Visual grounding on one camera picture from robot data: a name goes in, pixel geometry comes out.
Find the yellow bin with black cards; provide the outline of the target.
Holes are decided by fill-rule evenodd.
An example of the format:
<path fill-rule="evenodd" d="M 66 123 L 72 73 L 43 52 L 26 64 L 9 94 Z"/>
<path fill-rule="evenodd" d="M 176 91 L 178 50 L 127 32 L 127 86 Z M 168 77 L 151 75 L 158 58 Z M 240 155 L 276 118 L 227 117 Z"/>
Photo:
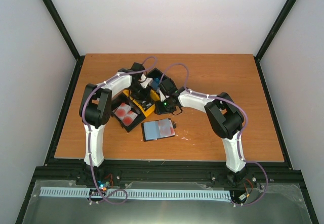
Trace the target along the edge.
<path fill-rule="evenodd" d="M 151 115 L 155 111 L 155 102 L 160 100 L 157 92 L 153 89 L 149 90 L 149 94 L 145 100 L 139 100 L 131 97 L 131 91 L 125 89 L 122 93 L 128 98 L 129 105 L 135 110 L 139 115 L 142 113 L 145 118 Z"/>

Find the black bin with blue cards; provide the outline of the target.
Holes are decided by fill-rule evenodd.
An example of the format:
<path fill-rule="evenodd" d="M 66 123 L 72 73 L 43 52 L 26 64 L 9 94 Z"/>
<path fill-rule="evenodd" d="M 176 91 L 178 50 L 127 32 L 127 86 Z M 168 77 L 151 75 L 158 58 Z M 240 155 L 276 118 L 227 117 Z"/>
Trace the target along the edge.
<path fill-rule="evenodd" d="M 152 69 L 151 71 L 149 71 L 149 72 L 147 72 L 146 73 L 146 76 L 147 77 L 151 77 L 151 78 L 159 78 L 160 79 L 160 82 L 162 82 L 163 80 L 165 80 L 165 79 L 167 79 L 167 78 L 169 78 L 166 74 L 165 75 L 163 75 L 163 73 L 159 70 L 159 69 L 157 69 L 157 68 L 154 68 L 154 69 Z"/>

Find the black bin with red cards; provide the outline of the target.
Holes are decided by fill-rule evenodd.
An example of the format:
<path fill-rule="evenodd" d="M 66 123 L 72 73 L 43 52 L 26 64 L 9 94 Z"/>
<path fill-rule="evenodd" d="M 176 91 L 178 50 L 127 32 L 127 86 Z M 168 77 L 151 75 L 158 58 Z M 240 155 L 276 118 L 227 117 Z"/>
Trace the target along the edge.
<path fill-rule="evenodd" d="M 145 119 L 140 108 L 124 93 L 114 98 L 111 103 L 112 116 L 127 132 L 132 131 Z"/>

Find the red white credit cards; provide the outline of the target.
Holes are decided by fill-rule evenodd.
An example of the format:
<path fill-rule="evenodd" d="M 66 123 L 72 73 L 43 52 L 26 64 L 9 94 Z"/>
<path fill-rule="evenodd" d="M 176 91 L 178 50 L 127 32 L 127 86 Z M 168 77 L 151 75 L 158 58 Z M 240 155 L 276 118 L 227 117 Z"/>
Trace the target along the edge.
<path fill-rule="evenodd" d="M 121 103 L 113 110 L 113 113 L 125 126 L 130 126 L 138 116 L 136 112 L 132 111 L 132 107 L 126 103 Z"/>

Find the black card holder wallet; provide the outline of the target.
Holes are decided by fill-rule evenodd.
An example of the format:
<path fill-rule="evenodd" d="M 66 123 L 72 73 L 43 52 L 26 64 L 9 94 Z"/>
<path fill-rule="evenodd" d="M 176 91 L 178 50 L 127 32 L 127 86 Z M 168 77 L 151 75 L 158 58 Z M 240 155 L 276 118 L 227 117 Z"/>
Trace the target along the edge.
<path fill-rule="evenodd" d="M 158 121 L 159 120 L 148 121 L 148 122 L 144 122 L 141 124 L 144 142 L 165 139 L 165 138 L 160 138 Z M 172 124 L 173 124 L 174 130 L 175 130 L 175 128 L 177 127 L 176 123 L 174 121 L 172 121 Z"/>

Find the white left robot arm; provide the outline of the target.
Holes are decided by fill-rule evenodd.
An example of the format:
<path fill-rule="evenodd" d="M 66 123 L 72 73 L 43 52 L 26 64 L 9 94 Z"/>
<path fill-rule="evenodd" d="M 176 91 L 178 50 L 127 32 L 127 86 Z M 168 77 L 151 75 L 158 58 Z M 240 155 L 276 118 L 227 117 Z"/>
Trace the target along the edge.
<path fill-rule="evenodd" d="M 87 178 L 95 185 L 105 180 L 105 171 L 98 168 L 104 160 L 104 130 L 112 113 L 112 98 L 132 84 L 143 80 L 147 70 L 134 63 L 130 69 L 121 69 L 113 77 L 99 84 L 87 84 L 79 108 L 86 132 L 84 162 L 91 168 Z"/>

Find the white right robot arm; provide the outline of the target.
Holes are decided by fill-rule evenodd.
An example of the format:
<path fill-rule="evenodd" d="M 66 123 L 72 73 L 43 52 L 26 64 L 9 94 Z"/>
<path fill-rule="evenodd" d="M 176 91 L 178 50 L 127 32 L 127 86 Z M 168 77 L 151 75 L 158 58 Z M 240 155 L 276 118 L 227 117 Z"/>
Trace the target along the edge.
<path fill-rule="evenodd" d="M 245 168 L 239 135 L 243 128 L 244 116 L 228 93 L 207 95 L 184 87 L 170 92 L 159 88 L 157 93 L 160 97 L 156 109 L 158 113 L 173 113 L 177 107 L 193 108 L 206 113 L 213 132 L 222 139 L 226 167 L 234 173 Z"/>

